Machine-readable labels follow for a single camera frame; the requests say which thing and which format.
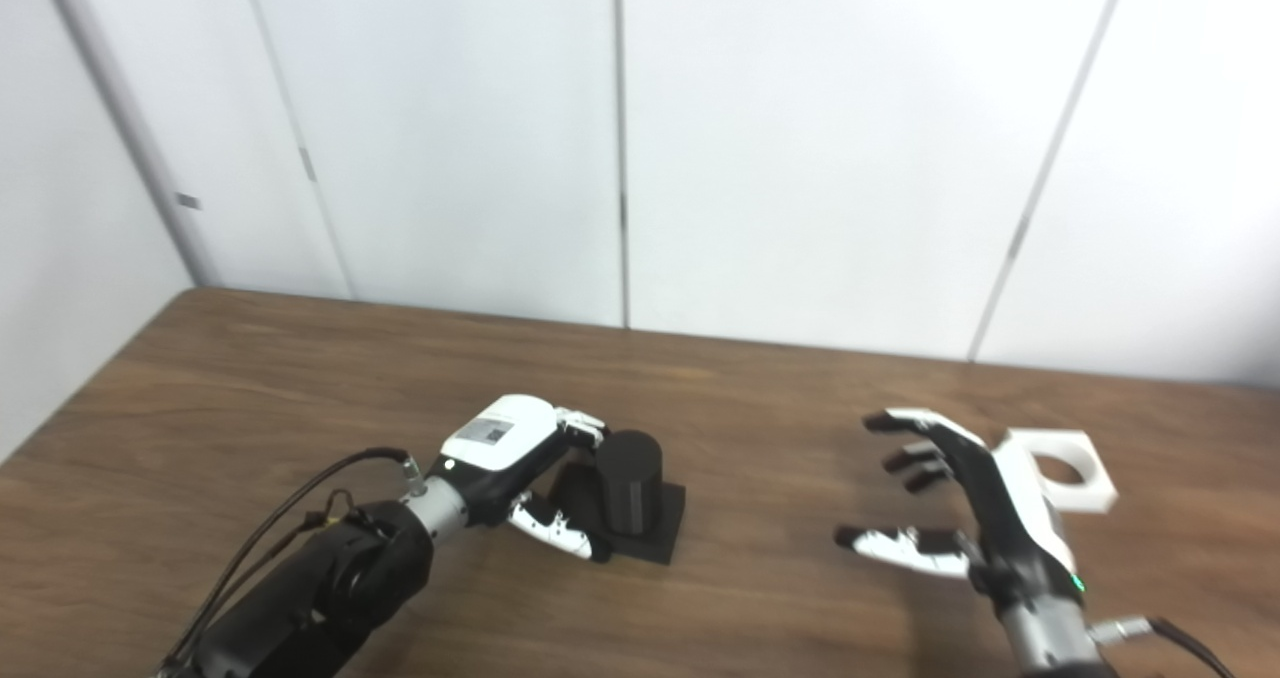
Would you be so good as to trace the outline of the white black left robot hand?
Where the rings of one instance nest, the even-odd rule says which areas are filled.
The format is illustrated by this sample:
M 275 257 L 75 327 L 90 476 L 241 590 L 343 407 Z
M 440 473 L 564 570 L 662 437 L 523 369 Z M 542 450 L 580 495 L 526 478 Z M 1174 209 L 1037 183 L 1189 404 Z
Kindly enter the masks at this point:
M 576 558 L 607 563 L 609 542 L 532 486 L 566 455 L 594 455 L 609 435 L 593 414 L 540 397 L 499 397 L 447 438 L 422 493 L 404 501 L 434 545 L 465 528 L 506 523 Z

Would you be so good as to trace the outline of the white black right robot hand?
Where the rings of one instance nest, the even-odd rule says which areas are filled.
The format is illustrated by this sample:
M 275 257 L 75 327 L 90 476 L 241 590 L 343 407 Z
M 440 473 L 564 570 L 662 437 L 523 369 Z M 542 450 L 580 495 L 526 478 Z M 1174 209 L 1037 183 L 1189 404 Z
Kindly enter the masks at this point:
M 1001 446 L 924 408 L 886 408 L 861 420 L 878 435 L 913 432 L 919 441 L 887 455 L 890 475 L 916 467 L 905 478 L 909 494 L 938 482 L 961 487 L 975 519 L 978 536 L 960 530 L 918 527 L 867 528 L 840 526 L 833 540 L 863 558 L 928 576 L 968 579 L 995 610 L 1037 597 L 1084 604 L 1085 587 L 1060 519 L 1033 476 L 1034 461 L 1015 461 Z

